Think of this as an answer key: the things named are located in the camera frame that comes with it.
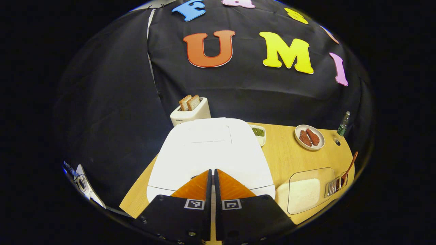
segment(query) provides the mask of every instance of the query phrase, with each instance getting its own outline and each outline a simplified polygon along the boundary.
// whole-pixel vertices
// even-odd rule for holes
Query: foam letter
[[[199,3],[199,1],[203,1],[203,0],[190,0],[189,2],[186,2],[182,5],[175,7],[171,12],[177,11],[181,13],[182,15],[185,16],[185,21],[193,20],[198,16],[206,13],[206,10],[204,9],[197,10],[197,8],[204,8],[204,4]]]
[[[282,62],[279,61],[277,55],[279,54],[288,69],[291,68],[295,58],[297,58],[297,63],[294,66],[295,69],[307,74],[313,74],[313,68],[310,66],[308,43],[295,38],[291,46],[288,47],[285,41],[273,32],[263,31],[259,33],[259,35],[263,37],[266,42],[267,56],[266,59],[263,60],[265,66],[281,67]]]
[[[256,6],[254,6],[251,3],[251,0],[238,0],[238,1],[235,1],[235,0],[222,0],[221,2],[224,5],[228,5],[228,6],[242,6],[244,8],[249,8],[249,9],[252,9],[252,8],[256,7]]]
[[[344,66],[342,65],[342,58],[334,53],[329,53],[329,54],[333,58],[334,65],[336,66],[336,77],[335,77],[336,81],[339,84],[348,86],[348,81],[345,78]]]
[[[204,54],[203,40],[208,37],[206,33],[196,33],[183,38],[186,42],[188,60],[198,67],[217,67],[227,63],[233,55],[232,36],[234,31],[216,31],[214,36],[219,38],[220,53],[215,57]]]
[[[329,31],[327,31],[327,29],[326,28],[324,28],[324,27],[322,27],[322,26],[320,26],[321,28],[323,28],[324,29],[324,31],[326,31],[327,32],[327,35],[335,42],[335,43],[337,43],[337,44],[339,44],[339,42],[336,40],[336,38],[334,38],[334,36],[329,32]]]
[[[288,8],[285,8],[285,10],[286,10],[286,12],[288,12],[288,15],[291,16],[291,18],[293,18],[294,20],[298,20],[299,22],[304,23],[304,24],[309,23],[309,22],[307,22],[307,20],[304,19],[304,17],[300,13],[295,12],[292,9],[288,9]]]

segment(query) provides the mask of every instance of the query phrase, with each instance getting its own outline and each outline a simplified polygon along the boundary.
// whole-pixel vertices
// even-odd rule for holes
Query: orange letter u
[[[233,55],[232,36],[234,31],[216,31],[214,36],[219,38],[220,53],[215,57],[204,54],[203,40],[208,37],[206,33],[196,33],[183,38],[186,42],[188,60],[198,67],[217,67],[227,63]]]

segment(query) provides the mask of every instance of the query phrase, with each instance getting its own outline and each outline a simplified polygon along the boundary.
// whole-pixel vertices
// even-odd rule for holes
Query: bread slice
[[[187,111],[188,110],[188,105],[187,102],[188,100],[190,100],[192,98],[191,95],[187,95],[185,98],[183,98],[181,101],[179,101],[180,104],[180,108],[182,109],[182,111]]]
[[[200,104],[200,97],[198,97],[198,95],[192,97],[190,100],[188,100],[187,104],[188,104],[188,111],[193,111],[195,107],[197,107],[198,104]]]

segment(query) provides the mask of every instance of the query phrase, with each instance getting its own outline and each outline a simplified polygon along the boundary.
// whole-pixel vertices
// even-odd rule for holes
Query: meat
[[[320,143],[320,138],[318,137],[318,135],[314,134],[310,129],[306,129],[306,133],[314,146],[317,146]]]
[[[304,130],[300,132],[300,140],[308,146],[312,146],[309,137],[307,137],[307,133]]]

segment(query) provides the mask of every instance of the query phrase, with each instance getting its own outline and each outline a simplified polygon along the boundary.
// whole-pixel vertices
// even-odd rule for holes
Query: green bottle
[[[337,129],[337,132],[334,137],[335,143],[340,146],[341,145],[341,139],[345,134],[345,131],[347,130],[348,120],[350,119],[350,111],[347,111],[347,113],[344,116],[344,119],[342,119],[341,124],[339,125],[339,128]]]

